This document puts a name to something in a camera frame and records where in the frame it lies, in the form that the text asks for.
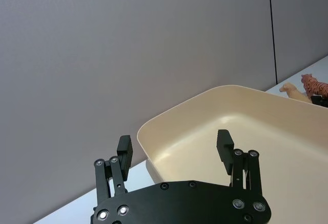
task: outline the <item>table surface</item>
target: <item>table surface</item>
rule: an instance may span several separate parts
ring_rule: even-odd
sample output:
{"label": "table surface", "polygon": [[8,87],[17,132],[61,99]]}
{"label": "table surface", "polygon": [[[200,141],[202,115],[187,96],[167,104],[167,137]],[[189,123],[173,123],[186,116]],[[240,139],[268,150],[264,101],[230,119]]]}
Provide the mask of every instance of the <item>table surface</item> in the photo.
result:
{"label": "table surface", "polygon": [[[284,80],[266,92],[288,97],[285,92],[279,92],[279,88],[286,82],[293,83],[300,92],[305,92],[303,84],[301,83],[302,74],[313,74],[313,77],[316,77],[320,82],[328,83],[328,56]],[[125,183],[125,186],[127,190],[131,192],[153,184],[154,181],[146,169],[145,160],[130,169],[129,179]],[[113,193],[114,189],[112,180],[110,180],[110,186],[111,192]],[[84,194],[78,199],[47,215],[41,220],[35,222],[35,224],[90,224],[90,216],[93,214],[93,207],[95,206],[97,206],[96,189]]]}

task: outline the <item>gray wall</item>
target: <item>gray wall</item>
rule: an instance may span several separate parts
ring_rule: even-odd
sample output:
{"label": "gray wall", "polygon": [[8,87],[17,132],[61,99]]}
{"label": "gray wall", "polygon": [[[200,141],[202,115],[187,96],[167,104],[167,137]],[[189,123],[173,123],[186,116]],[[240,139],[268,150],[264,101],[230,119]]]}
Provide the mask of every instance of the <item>gray wall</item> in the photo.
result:
{"label": "gray wall", "polygon": [[272,0],[279,82],[328,54],[327,1]]}
{"label": "gray wall", "polygon": [[122,134],[143,160],[139,127],[187,98],[275,83],[269,0],[0,0],[0,26],[3,223],[92,189]]}

